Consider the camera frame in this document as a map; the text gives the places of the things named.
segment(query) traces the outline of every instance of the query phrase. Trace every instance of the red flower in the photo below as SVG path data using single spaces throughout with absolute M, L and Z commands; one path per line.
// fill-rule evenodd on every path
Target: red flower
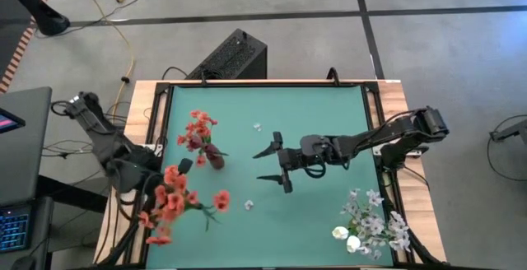
M 214 195 L 214 206 L 219 212 L 226 212 L 229 209 L 230 195 L 226 190 Z
M 184 204 L 184 198 L 180 193 L 170 193 L 168 194 L 168 208 L 175 210 L 180 203 Z
M 199 113 L 198 119 L 203 120 L 203 121 L 208 121 L 210 117 L 208 116 L 207 113 L 201 112 Z
M 187 175 L 179 175 L 175 178 L 174 188 L 181 193 L 187 190 Z
M 161 237 L 148 237 L 147 241 L 148 244 L 157 244 L 157 245 L 164 245 L 172 243 L 172 239 L 169 236 L 161 236 Z
M 195 127 L 195 126 L 194 126 L 194 123 L 189 122 L 189 123 L 187 124 L 187 127 L 185 127 L 184 129 L 187 130 L 187 131 L 193 131 L 193 130 L 194 130 L 194 127 Z
M 175 178 L 180 175 L 178 171 L 178 166 L 176 165 L 170 165 L 165 168 L 165 175 L 163 176 L 163 180 L 166 184 L 172 185 L 175 182 Z
M 139 224 L 145 226 L 148 229 L 154 228 L 154 224 L 150 221 L 150 217 L 146 212 L 139 213 Z
M 169 209 L 168 206 L 165 206 L 163 207 L 163 215 L 161 216 L 161 219 L 163 221 L 172 222 L 178 217 L 178 215 L 179 214 L 176 210 Z
M 171 175 L 174 175 L 174 176 L 178 176 L 180 174 L 179 171 L 178 171 L 178 166 L 177 165 L 168 165 L 165 168 L 165 174 L 171 174 Z
M 204 155 L 199 155 L 196 158 L 196 166 L 197 167 L 204 167 L 205 166 L 205 156 Z
M 195 109 L 195 110 L 190 111 L 190 116 L 192 118 L 197 118 L 199 116 L 199 114 L 201 114 L 201 110 L 199 110 L 199 109 Z
M 166 202 L 166 189 L 165 189 L 165 186 L 160 184 L 156 187 L 156 189 L 154 190 L 154 193 L 156 194 L 156 201 L 160 204 L 160 205 L 163 205 L 165 204 Z
M 187 195 L 187 201 L 192 205 L 198 204 L 199 203 L 198 192 L 197 191 L 190 192 L 189 195 Z
M 200 137 L 209 137 L 211 136 L 211 131 L 207 127 L 200 127 L 198 130 L 196 130 L 196 133 Z
M 181 146 L 182 144 L 186 143 L 187 142 L 187 138 L 182 136 L 182 135 L 178 135 L 178 146 Z
M 172 233 L 172 229 L 169 226 L 160 226 L 157 228 L 157 234 L 159 236 L 170 236 L 170 233 Z

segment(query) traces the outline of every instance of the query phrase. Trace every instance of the green mat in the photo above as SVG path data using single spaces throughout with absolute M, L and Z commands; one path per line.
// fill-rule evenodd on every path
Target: green mat
M 195 160 L 196 152 L 176 144 L 193 109 L 207 111 L 219 121 L 212 141 L 229 156 L 220 171 L 208 163 L 193 167 L 189 189 L 198 190 L 205 204 L 227 189 L 230 209 L 217 215 L 221 223 L 212 222 L 208 232 L 201 212 L 185 213 L 172 227 L 172 244 L 149 247 L 148 269 L 393 265 L 388 247 L 373 261 L 349 254 L 346 242 L 331 235 L 335 226 L 349 220 L 339 212 L 350 189 L 379 190 L 370 151 L 352 160 L 350 170 L 328 166 L 322 179 L 293 171 L 290 194 L 278 184 L 256 179 L 280 174 L 276 155 L 252 159 L 273 140 L 273 131 L 282 132 L 284 147 L 292 148 L 300 147 L 300 139 L 308 134 L 366 131 L 360 87 L 176 87 L 165 165 L 177 165 L 185 157 Z M 261 131 L 254 129 L 255 123 L 261 124 Z M 254 203 L 250 211 L 244 208 L 247 200 Z

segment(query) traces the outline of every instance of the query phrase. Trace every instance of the black metal frame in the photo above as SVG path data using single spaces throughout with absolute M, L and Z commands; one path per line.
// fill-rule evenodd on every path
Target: black metal frame
M 166 94 L 166 102 L 165 102 L 165 112 L 163 114 L 163 120 L 161 123 L 161 133 L 160 137 L 164 137 L 168 132 L 168 120 L 170 118 L 170 109 L 172 104 L 172 99 L 174 95 L 174 89 L 176 87 L 319 87 L 319 86 L 336 86 L 336 87 L 354 87 L 359 86 L 361 88 L 361 94 L 362 99 L 364 103 L 364 110 L 366 114 L 366 121 L 368 124 L 368 129 L 373 129 L 373 121 L 371 117 L 371 110 L 370 110 L 370 103 L 369 103 L 369 96 L 368 92 L 370 92 L 373 95 L 374 102 L 375 102 L 375 111 L 377 113 L 377 117 L 379 119 L 379 124 L 382 124 L 385 121 L 384 111 L 382 108 L 382 103 L 380 100 L 380 91 L 379 91 L 379 85 L 377 81 L 358 81 L 358 82 L 349 82 L 349 81 L 340 81 L 338 79 L 338 74 L 334 71 L 332 68 L 329 71 L 329 74 L 327 76 L 327 79 L 332 79 L 332 82 L 328 81 L 321 81 L 321 82 L 302 82 L 302 81 L 292 81 L 292 82 L 276 82 L 276 81 L 262 81 L 262 82 L 247 82 L 247 83 L 235 83 L 235 82 L 215 82 L 215 81 L 202 81 L 202 82 L 176 82 L 176 83 L 169 83 L 169 82 L 160 82 L 156 85 L 155 90 L 155 96 L 154 101 L 152 103 L 152 114 L 150 121 L 148 123 L 148 130 L 147 130 L 147 138 L 146 143 L 153 143 L 153 136 L 154 136 L 154 130 L 156 128 L 156 117 L 159 113 L 159 105 L 161 102 L 161 96 L 163 94 Z M 382 169 L 380 166 L 375 164 L 375 169 L 378 174 L 378 182 L 379 182 L 379 189 L 382 189 Z M 389 175 L 391 177 L 391 186 L 393 187 L 394 192 L 394 203 L 397 209 L 401 212 L 401 215 L 406 220 L 406 216 L 404 214 L 404 207 L 403 207 L 403 199 L 401 197 L 400 193 L 400 187 L 399 182 L 397 180 L 397 177 L 394 174 Z M 385 215 L 388 217 L 389 212 L 387 211 L 387 207 L 383 206 L 385 210 Z M 147 251 L 148 251 L 148 244 L 145 244 L 144 241 L 146 238 L 150 235 L 150 230 L 145 230 L 144 236 L 142 238 L 143 240 L 143 246 L 141 247 L 141 253 L 140 253 L 140 261 L 139 263 L 142 265 L 146 265 L 147 261 Z M 129 255 L 125 255 L 125 263 L 129 263 L 130 256 L 131 256 L 131 248 L 133 245 L 129 245 Z M 399 257 L 395 251 L 392 249 L 390 250 L 392 253 L 392 259 L 394 260 L 394 263 L 399 263 Z M 415 259 L 413 257 L 413 254 L 406 253 L 406 259 L 409 263 L 414 263 Z

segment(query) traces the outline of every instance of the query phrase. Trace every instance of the white artificial flower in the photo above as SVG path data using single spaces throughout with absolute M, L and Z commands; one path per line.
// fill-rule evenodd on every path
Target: white artificial flower
M 355 202 L 357 200 L 357 195 L 358 195 L 359 191 L 360 191 L 360 189 L 353 189 L 353 190 L 349 191 L 349 196 L 348 196 L 347 200 L 350 203 Z
M 369 247 L 367 247 L 367 246 L 361 246 L 357 250 L 359 252 L 361 252 L 361 254 L 369 254 L 369 253 L 371 253 L 371 249 Z
M 382 253 L 380 252 L 380 250 L 376 249 L 375 252 L 373 252 L 373 259 L 374 260 L 377 260 L 380 258 L 380 256 L 382 255 Z
M 342 226 L 338 226 L 335 229 L 333 229 L 331 234 L 333 234 L 333 237 L 336 240 L 345 240 L 347 236 L 349 235 L 349 231 Z
M 361 247 L 361 240 L 358 237 L 351 235 L 349 236 L 349 238 L 347 238 L 346 249 L 350 254 L 355 253 L 355 251 L 359 249 L 360 247 Z

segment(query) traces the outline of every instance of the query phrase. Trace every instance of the black stand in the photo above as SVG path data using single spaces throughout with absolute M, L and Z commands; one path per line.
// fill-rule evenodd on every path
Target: black stand
M 35 197 L 40 198 L 43 196 L 49 196 L 58 203 L 100 213 L 105 212 L 106 202 L 108 201 L 105 196 L 39 175 Z
M 43 35 L 57 35 L 69 27 L 69 20 L 41 0 L 18 0 L 35 18 Z
M 508 137 L 520 135 L 524 144 L 527 145 L 527 120 L 516 123 L 501 131 L 491 132 L 491 138 L 494 142 L 501 142 Z

